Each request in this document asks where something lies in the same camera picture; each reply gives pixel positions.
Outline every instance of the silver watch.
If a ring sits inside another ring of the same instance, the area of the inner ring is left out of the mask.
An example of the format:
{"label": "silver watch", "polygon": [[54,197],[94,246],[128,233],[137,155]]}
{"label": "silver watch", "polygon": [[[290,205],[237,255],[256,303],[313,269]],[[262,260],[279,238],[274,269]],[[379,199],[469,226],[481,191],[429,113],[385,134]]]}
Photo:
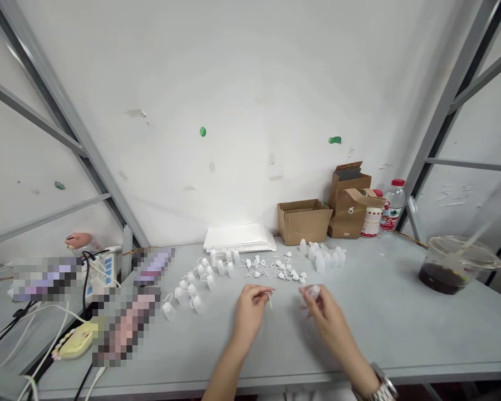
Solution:
{"label": "silver watch", "polygon": [[380,370],[379,366],[376,363],[372,363],[371,367],[375,371],[375,374],[380,380],[380,387],[377,391],[371,394],[369,397],[364,398],[355,390],[352,389],[353,393],[356,396],[358,401],[393,401],[399,397],[397,390],[394,385],[391,383],[390,379],[386,377],[384,372]]}

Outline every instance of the left hand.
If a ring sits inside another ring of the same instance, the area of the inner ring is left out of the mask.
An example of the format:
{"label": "left hand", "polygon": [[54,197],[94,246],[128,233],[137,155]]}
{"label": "left hand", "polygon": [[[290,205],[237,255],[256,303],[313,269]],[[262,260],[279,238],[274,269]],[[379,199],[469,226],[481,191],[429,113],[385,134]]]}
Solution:
{"label": "left hand", "polygon": [[246,352],[251,349],[262,326],[263,310],[269,301],[267,293],[272,294],[273,291],[272,287],[247,284],[239,296],[232,341]]}

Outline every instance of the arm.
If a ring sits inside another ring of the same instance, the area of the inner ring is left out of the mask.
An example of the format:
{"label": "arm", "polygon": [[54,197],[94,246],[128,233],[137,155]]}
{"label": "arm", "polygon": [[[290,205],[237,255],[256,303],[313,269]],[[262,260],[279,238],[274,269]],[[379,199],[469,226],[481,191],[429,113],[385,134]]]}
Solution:
{"label": "arm", "polygon": [[271,287],[247,284],[238,300],[232,337],[213,371],[202,401],[232,401],[239,373],[262,326],[263,310]]}
{"label": "arm", "polygon": [[308,287],[300,291],[321,338],[343,367],[353,387],[367,398],[379,389],[380,380],[360,352],[341,308],[327,287],[320,287],[320,295],[316,300],[307,293]]}

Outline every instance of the stack of white paper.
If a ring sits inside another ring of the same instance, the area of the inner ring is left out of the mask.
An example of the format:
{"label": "stack of white paper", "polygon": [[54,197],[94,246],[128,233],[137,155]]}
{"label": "stack of white paper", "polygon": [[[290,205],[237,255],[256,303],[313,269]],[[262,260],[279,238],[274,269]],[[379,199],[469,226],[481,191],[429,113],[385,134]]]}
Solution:
{"label": "stack of white paper", "polygon": [[276,251],[277,245],[271,234],[262,224],[245,224],[243,226],[210,228],[204,241],[204,249],[218,254],[227,250],[239,253],[256,251]]}

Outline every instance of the hand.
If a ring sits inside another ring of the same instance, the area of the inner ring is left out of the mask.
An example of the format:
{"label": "hand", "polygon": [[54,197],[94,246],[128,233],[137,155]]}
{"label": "hand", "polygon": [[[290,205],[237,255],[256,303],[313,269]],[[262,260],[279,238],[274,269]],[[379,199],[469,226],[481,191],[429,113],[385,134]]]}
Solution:
{"label": "hand", "polygon": [[313,317],[321,338],[336,359],[341,362],[345,348],[356,346],[356,343],[347,326],[343,311],[327,287],[320,285],[319,297],[316,300],[308,293],[311,287],[313,286],[299,288],[299,292],[308,306],[308,315]]}
{"label": "hand", "polygon": [[274,288],[247,284],[239,296],[232,341],[249,352],[262,326],[263,310]]}

